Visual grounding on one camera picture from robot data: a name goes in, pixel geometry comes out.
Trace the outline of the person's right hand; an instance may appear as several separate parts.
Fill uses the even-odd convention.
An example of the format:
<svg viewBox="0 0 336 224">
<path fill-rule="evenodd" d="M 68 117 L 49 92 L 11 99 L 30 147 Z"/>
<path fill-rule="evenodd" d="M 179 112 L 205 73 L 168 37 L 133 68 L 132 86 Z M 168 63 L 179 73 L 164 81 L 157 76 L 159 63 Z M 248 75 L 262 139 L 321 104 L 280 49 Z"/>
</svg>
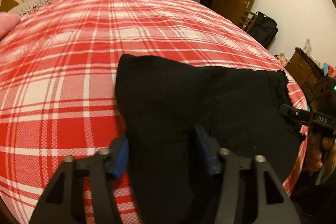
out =
<svg viewBox="0 0 336 224">
<path fill-rule="evenodd" d="M 302 170 L 320 172 L 320 182 L 324 183 L 335 170 L 335 139 L 309 133 Z"/>
</svg>

